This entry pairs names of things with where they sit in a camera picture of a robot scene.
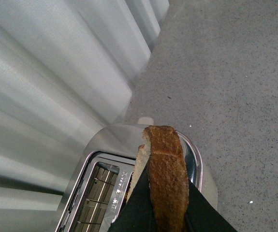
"chrome surface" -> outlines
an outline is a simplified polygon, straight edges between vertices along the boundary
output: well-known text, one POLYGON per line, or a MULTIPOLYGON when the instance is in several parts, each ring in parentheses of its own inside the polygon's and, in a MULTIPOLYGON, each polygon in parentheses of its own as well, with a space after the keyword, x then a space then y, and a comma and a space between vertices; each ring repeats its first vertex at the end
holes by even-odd
POLYGON ((115 186, 119 168, 98 162, 88 181, 74 220, 74 232, 98 232, 115 186))
POLYGON ((134 160, 126 159, 123 157, 113 156, 111 154, 106 154, 102 152, 97 152, 93 154, 93 156, 90 158, 90 161, 88 162, 86 166, 86 173, 83 174, 82 183, 79 183, 79 188, 77 188, 77 191, 74 193, 72 199, 70 201, 70 204, 68 205, 67 209, 64 211, 64 215, 62 218, 65 218, 65 220, 62 222, 61 225, 59 225, 59 229, 63 228, 63 231, 107 231, 109 228, 109 225, 114 222, 116 219, 120 207, 121 202, 124 199, 124 195, 126 193, 126 189, 130 180, 131 173, 133 172, 134 167, 134 160), (114 187, 111 189, 110 193, 106 193, 106 196, 109 197, 106 201, 101 201, 100 199, 103 197, 102 192, 103 189, 101 189, 100 192, 97 193, 97 195, 93 196, 94 202, 101 202, 102 204, 106 203, 107 206, 105 207, 102 212, 104 217, 99 222, 97 219, 99 218, 99 215, 95 215, 96 207, 94 208, 91 218, 89 218, 89 222, 83 222, 87 224, 87 226, 78 226, 82 230, 75 230, 74 227, 77 222, 80 221, 81 216, 78 214, 81 214, 80 207, 84 205, 85 201, 88 201, 88 198, 84 197, 84 195, 87 193, 87 197, 90 194, 90 191, 93 185, 94 176, 92 175, 95 171, 95 168, 97 166, 106 166, 106 170, 110 172, 114 172, 117 174, 116 180, 117 182, 114 184, 114 187))
MULTIPOLYGON (((82 185, 85 187, 87 186, 87 182, 93 170, 92 165, 95 165, 96 162, 104 162, 103 159, 106 159, 106 162, 109 162, 110 164, 116 162, 115 164, 112 163, 112 165, 119 168, 121 168, 121 163, 127 164, 129 165, 127 173, 133 172, 133 165, 135 164, 138 146, 144 144, 142 132, 147 126, 148 125, 140 124, 113 124, 100 130, 90 140, 61 199, 49 231, 58 232, 64 223, 63 220, 65 220, 65 218, 68 218, 68 221, 73 220, 74 213, 77 211, 77 206, 82 200, 82 194, 84 192, 82 189, 77 195, 77 201, 79 199, 79 202, 73 207, 69 216, 67 216, 68 209, 71 207, 72 198, 76 194, 75 191, 86 167, 88 167, 88 171, 85 174, 85 177, 87 178, 84 179, 84 185, 82 185), (94 157, 94 155, 99 152, 101 152, 101 155, 99 157, 94 157)), ((201 191, 203 173, 200 153, 196 146, 185 135, 181 133, 178 133, 178 135, 183 147, 189 179, 201 191)), ((121 178, 121 174, 122 172, 120 170, 118 178, 121 178)), ((107 215, 106 212, 100 231, 107 231, 112 222, 111 220, 114 220, 114 217, 114 215, 107 215)))

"gray floor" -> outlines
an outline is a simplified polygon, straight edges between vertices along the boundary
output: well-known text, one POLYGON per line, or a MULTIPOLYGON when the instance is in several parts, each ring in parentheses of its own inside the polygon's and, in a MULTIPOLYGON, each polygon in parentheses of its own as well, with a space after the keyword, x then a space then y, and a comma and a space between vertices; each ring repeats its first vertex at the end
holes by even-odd
POLYGON ((141 116, 193 140, 239 232, 278 232, 278 1, 171 1, 126 122, 141 116))

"toaster slot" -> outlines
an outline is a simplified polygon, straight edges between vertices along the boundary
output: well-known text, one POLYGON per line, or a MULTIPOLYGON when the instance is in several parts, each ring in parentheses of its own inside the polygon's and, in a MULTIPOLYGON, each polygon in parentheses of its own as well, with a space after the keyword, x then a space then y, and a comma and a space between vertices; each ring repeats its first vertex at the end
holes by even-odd
POLYGON ((98 232, 108 207, 119 168, 96 163, 76 217, 74 232, 98 232))

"white curtain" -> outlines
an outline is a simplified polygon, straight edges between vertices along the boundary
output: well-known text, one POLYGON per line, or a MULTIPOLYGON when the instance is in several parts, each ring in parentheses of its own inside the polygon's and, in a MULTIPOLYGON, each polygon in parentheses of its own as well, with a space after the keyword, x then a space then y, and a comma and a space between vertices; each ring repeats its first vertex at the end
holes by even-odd
POLYGON ((90 138, 122 122, 168 0, 0 0, 0 232, 45 231, 90 138))

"concrete floor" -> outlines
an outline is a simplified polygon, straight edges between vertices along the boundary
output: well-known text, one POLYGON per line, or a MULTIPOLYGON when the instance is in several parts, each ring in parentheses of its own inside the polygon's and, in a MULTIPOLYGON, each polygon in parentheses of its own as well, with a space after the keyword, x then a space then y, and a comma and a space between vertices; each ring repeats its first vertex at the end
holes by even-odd
POLYGON ((171 1, 125 121, 141 116, 198 146, 239 232, 278 232, 278 0, 171 1))

